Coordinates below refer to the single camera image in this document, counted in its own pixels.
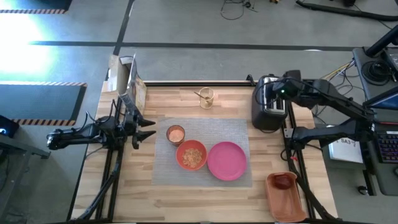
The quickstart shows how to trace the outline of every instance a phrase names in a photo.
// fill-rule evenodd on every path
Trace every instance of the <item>hazard stripe tape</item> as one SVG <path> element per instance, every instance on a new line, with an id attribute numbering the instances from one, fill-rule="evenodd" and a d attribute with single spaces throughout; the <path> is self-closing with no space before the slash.
<path id="1" fill-rule="evenodd" d="M 64 14 L 64 9 L 0 9 L 0 13 L 18 13 L 18 14 Z"/>
<path id="2" fill-rule="evenodd" d="M 39 125 L 39 126 L 73 126 L 75 120 L 57 120 L 57 119 L 12 119 L 19 125 Z"/>
<path id="3" fill-rule="evenodd" d="M 20 82 L 20 81 L 0 81 L 0 85 L 66 85 L 66 86 L 84 86 L 87 83 L 83 82 Z"/>

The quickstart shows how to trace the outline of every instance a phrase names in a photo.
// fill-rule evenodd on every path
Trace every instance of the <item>desk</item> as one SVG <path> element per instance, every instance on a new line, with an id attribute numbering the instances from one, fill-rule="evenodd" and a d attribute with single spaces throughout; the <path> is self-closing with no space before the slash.
<path id="1" fill-rule="evenodd" d="M 251 95 L 253 87 L 215 86 L 213 107 L 199 107 L 193 90 L 201 87 L 161 86 L 148 87 L 144 118 L 152 121 L 162 117 L 242 118 L 248 121 L 252 187 L 192 187 L 152 185 L 156 134 L 134 150 L 131 138 L 124 147 L 114 222 L 273 222 L 266 200 L 264 181 L 272 172 L 287 171 L 288 166 L 279 157 L 284 148 L 280 131 L 264 134 L 251 124 Z M 111 100 L 117 93 L 107 92 L 104 83 L 97 117 L 109 114 Z M 310 110 L 294 106 L 297 126 L 314 128 Z M 156 130 L 157 125 L 143 128 Z M 88 147 L 91 152 L 99 145 Z M 337 217 L 335 203 L 323 162 L 322 152 L 306 147 L 303 151 L 311 190 L 320 203 Z M 80 184 L 73 207 L 72 218 L 83 213 L 98 193 L 101 185 L 106 150 L 92 154 L 84 163 Z M 307 209 L 303 192 L 302 207 Z M 104 212 L 108 211 L 105 203 Z"/>

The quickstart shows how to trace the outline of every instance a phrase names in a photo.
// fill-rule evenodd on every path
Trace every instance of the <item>pink plate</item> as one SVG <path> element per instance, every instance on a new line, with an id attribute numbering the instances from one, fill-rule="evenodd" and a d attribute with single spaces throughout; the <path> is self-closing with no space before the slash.
<path id="1" fill-rule="evenodd" d="M 210 172 L 220 180 L 236 180 L 246 170 L 246 155 L 233 142 L 220 142 L 213 146 L 207 157 Z"/>

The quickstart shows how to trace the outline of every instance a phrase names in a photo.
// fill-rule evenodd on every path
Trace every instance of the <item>brown tray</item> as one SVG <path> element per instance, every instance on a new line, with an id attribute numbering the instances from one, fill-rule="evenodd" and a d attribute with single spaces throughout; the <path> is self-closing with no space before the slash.
<path id="1" fill-rule="evenodd" d="M 278 189 L 274 185 L 274 177 L 277 175 L 287 175 L 294 184 L 287 190 Z M 273 173 L 267 177 L 266 194 L 269 210 L 278 222 L 301 222 L 307 216 L 301 207 L 299 192 L 295 184 L 296 178 L 297 176 L 292 172 Z"/>

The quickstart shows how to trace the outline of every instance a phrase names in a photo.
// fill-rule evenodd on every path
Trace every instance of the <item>orange bowl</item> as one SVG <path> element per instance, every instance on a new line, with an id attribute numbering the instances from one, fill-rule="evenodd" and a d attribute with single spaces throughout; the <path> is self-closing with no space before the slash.
<path id="1" fill-rule="evenodd" d="M 182 156 L 184 155 L 184 152 L 187 149 L 198 149 L 201 152 L 201 161 L 200 161 L 199 165 L 197 165 L 195 168 L 191 168 L 182 162 L 182 160 L 183 160 Z M 200 141 L 187 140 L 187 141 L 183 142 L 177 148 L 177 152 L 175 153 L 175 158 L 176 158 L 178 164 L 180 165 L 180 167 L 187 169 L 187 170 L 198 170 L 198 169 L 202 168 L 206 163 L 206 160 L 207 160 L 206 147 Z"/>

